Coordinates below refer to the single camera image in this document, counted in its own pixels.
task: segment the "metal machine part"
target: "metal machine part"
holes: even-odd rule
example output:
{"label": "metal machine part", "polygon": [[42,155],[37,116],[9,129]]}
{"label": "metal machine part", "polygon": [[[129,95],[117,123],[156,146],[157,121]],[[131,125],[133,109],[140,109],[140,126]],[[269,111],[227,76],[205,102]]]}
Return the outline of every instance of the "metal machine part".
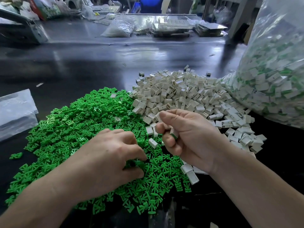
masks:
{"label": "metal machine part", "polygon": [[0,42],[41,44],[48,41],[33,20],[4,9],[0,9],[0,17],[14,21],[0,24]]}

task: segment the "green plastic piece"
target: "green plastic piece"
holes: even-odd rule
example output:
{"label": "green plastic piece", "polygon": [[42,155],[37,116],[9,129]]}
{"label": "green plastic piece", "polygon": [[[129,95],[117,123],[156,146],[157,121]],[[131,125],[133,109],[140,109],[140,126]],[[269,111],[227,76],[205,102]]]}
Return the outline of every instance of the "green plastic piece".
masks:
{"label": "green plastic piece", "polygon": [[10,159],[19,159],[19,158],[22,157],[22,155],[23,155],[22,152],[20,152],[20,153],[13,153],[13,154],[10,156]]}
{"label": "green plastic piece", "polygon": [[[110,98],[113,93],[117,95],[116,98]],[[85,210],[89,204],[93,204],[93,214],[97,214],[104,211],[106,204],[118,195],[128,212],[136,207],[139,214],[146,210],[149,214],[155,214],[163,201],[162,197],[173,187],[177,191],[190,192],[189,180],[180,170],[180,158],[163,154],[161,146],[154,149],[149,145],[146,123],[140,118],[141,115],[132,113],[133,101],[125,90],[104,88],[93,90],[69,107],[51,111],[47,119],[40,121],[26,137],[28,144],[24,149],[35,154],[37,161],[19,168],[20,171],[15,174],[7,190],[12,195],[6,204],[12,204],[30,183],[56,168],[105,128],[124,129],[135,134],[137,143],[145,151],[148,160],[129,160],[126,168],[140,167],[145,175],[106,195],[79,203],[75,208]],[[161,144],[161,137],[154,140]]]}

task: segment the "human arm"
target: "human arm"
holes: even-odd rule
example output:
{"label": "human arm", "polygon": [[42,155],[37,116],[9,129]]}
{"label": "human arm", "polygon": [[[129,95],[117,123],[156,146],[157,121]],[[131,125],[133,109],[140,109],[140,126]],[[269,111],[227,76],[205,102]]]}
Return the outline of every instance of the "human arm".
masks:
{"label": "human arm", "polygon": [[146,155],[132,132],[102,130],[24,189],[0,217],[0,227],[59,227],[77,203],[143,177],[140,168],[124,169],[127,160],[136,158],[145,161]]}
{"label": "human arm", "polygon": [[[249,153],[237,148],[201,115],[161,112],[157,125],[173,155],[209,173],[253,227],[302,227],[304,196]],[[167,125],[179,131],[169,135]]]}

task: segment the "black tabletop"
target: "black tabletop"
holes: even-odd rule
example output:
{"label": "black tabletop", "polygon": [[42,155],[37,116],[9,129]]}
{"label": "black tabletop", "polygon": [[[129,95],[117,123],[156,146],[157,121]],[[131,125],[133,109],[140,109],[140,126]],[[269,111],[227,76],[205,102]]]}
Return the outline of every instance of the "black tabletop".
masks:
{"label": "black tabletop", "polygon": [[[198,42],[162,41],[144,43],[98,44],[53,43],[27,48],[2,47],[0,56],[0,96],[29,88],[38,108],[39,120],[54,108],[60,108],[103,87],[131,90],[138,72],[180,70],[187,64],[198,74],[211,71],[222,77],[236,69],[245,45],[228,45],[224,38],[200,38]],[[271,122],[254,113],[252,129],[268,139],[257,159],[278,173],[300,192],[303,184],[303,152],[299,149],[304,131]],[[0,213],[6,206],[6,190],[18,168],[36,161],[24,151],[19,160],[9,160],[12,153],[23,151],[27,131],[0,142]],[[129,214],[120,198],[106,204],[106,211],[92,216],[86,211],[72,211],[63,227],[220,227],[248,223],[222,189],[208,175],[200,175],[192,193],[170,192],[155,217]]]}

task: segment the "cluttered workbench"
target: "cluttered workbench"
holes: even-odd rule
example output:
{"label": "cluttered workbench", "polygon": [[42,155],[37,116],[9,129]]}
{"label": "cluttered workbench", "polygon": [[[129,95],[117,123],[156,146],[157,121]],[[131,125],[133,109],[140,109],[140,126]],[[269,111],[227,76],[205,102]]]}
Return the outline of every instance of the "cluttered workbench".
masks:
{"label": "cluttered workbench", "polygon": [[[185,65],[198,75],[207,71],[221,78],[236,70],[246,46],[228,42],[226,37],[198,37],[190,32],[186,38],[154,38],[146,35],[128,38],[104,38],[106,26],[87,20],[57,20],[39,24],[48,43],[39,46],[2,44],[0,96],[30,89],[39,113],[45,120],[54,108],[70,103],[104,87],[131,91],[138,72],[182,70]],[[256,158],[279,174],[287,183],[304,193],[303,153],[297,142],[303,130],[272,122],[253,112],[252,130],[267,137]],[[13,176],[25,163],[37,157],[23,148],[28,130],[0,142],[0,212]],[[20,159],[10,160],[13,153]],[[199,175],[191,193],[172,189],[164,196],[157,214],[128,211],[114,196],[106,210],[96,215],[92,208],[73,210],[62,227],[250,227],[240,211],[208,175]]]}

